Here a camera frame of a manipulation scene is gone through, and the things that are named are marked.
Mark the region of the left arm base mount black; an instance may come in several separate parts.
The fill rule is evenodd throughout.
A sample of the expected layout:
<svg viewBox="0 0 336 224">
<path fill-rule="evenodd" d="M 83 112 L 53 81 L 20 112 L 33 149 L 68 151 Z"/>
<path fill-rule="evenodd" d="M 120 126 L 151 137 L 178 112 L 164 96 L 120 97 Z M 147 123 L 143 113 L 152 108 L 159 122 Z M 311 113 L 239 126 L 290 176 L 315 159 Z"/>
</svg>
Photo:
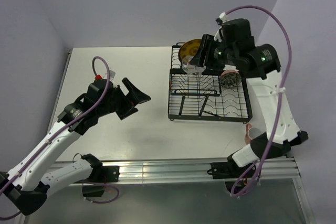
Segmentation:
<svg viewBox="0 0 336 224">
<path fill-rule="evenodd" d="M 118 199 L 120 191 L 113 183 L 119 180 L 119 166 L 102 166 L 76 184 L 82 184 L 84 200 L 92 204 L 107 204 Z"/>
</svg>

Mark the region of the pink white mug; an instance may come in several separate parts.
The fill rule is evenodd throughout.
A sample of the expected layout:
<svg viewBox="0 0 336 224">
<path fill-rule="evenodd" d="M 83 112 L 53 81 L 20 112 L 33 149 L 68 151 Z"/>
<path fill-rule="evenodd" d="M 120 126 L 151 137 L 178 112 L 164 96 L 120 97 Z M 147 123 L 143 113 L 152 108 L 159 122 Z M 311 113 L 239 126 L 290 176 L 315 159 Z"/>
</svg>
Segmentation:
<svg viewBox="0 0 336 224">
<path fill-rule="evenodd" d="M 245 125 L 245 137 L 244 137 L 244 141 L 245 144 L 250 144 L 251 141 L 255 138 L 257 138 L 259 135 L 262 134 L 262 131 L 256 127 L 253 127 L 250 123 L 247 123 Z"/>
</svg>

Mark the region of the yellow patterned plate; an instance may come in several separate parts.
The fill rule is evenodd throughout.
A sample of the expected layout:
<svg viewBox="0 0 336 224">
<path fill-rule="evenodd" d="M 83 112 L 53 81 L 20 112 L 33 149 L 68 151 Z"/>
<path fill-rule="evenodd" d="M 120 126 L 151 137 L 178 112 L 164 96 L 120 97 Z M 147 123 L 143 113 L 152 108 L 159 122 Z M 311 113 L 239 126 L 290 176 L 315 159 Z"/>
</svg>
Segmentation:
<svg viewBox="0 0 336 224">
<path fill-rule="evenodd" d="M 201 39 L 193 39 L 184 43 L 178 52 L 179 61 L 182 62 L 186 56 L 195 56 L 201 42 Z"/>
</svg>

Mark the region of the floral patterned bowl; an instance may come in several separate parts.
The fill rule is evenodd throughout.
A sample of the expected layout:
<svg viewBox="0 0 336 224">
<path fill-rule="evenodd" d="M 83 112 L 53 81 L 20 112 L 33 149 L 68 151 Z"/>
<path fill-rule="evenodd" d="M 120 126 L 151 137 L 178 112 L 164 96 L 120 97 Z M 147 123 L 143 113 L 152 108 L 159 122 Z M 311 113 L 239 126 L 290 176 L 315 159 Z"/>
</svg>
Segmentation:
<svg viewBox="0 0 336 224">
<path fill-rule="evenodd" d="M 241 83 L 241 76 L 236 70 L 225 70 L 219 77 L 219 84 L 223 88 L 233 88 Z"/>
</svg>

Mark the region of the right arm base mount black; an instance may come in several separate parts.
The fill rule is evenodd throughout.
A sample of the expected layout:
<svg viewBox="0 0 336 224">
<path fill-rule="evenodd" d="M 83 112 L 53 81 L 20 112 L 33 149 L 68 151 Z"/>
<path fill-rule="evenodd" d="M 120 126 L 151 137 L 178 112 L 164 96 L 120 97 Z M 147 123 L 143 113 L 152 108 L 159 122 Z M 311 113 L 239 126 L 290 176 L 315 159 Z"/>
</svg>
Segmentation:
<svg viewBox="0 0 336 224">
<path fill-rule="evenodd" d="M 244 167 L 238 167 L 234 161 L 214 162 L 211 163 L 211 168 L 207 171 L 213 179 L 233 179 L 240 177 L 252 163 Z"/>
</svg>

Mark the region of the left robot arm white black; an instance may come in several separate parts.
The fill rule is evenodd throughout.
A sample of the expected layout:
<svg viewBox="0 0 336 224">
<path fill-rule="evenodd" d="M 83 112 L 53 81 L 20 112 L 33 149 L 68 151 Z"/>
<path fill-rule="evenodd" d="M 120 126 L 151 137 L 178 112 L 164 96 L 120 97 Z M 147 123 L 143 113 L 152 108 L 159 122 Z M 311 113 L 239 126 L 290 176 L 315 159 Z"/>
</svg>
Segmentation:
<svg viewBox="0 0 336 224">
<path fill-rule="evenodd" d="M 34 150 L 8 172 L 1 172 L 1 194 L 4 194 L 25 216 L 36 212 L 48 197 L 75 182 L 98 183 L 104 177 L 102 162 L 92 154 L 49 172 L 50 166 L 75 141 L 105 115 L 115 113 L 123 120 L 136 113 L 136 106 L 151 100 L 128 78 L 119 86 L 107 79 L 96 78 L 76 100 L 59 114 L 49 133 Z"/>
</svg>

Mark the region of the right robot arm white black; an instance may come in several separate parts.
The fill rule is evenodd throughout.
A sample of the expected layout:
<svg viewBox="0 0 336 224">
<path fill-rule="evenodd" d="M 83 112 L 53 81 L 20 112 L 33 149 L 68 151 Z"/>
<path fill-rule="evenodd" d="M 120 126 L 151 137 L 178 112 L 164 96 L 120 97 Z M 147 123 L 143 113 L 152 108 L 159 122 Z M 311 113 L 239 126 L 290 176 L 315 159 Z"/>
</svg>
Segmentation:
<svg viewBox="0 0 336 224">
<path fill-rule="evenodd" d="M 256 46 L 246 19 L 218 18 L 217 23 L 217 35 L 204 34 L 188 64 L 215 71 L 234 66 L 251 86 L 266 125 L 265 132 L 228 157 L 228 173 L 237 177 L 254 161 L 285 155 L 306 141 L 308 133 L 299 129 L 292 116 L 275 48 Z"/>
</svg>

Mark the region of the clear glass cup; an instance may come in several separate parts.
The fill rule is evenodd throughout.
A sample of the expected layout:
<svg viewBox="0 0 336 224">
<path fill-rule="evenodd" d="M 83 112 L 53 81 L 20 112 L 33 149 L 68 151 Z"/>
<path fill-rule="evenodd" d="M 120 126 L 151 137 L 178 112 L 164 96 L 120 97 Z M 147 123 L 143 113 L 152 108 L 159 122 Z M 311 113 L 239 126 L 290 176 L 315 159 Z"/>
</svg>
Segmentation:
<svg viewBox="0 0 336 224">
<path fill-rule="evenodd" d="M 182 70 L 189 76 L 197 76 L 200 77 L 205 70 L 205 67 L 198 67 L 196 65 L 191 64 L 191 60 L 193 56 L 185 56 L 182 59 L 181 67 Z"/>
</svg>

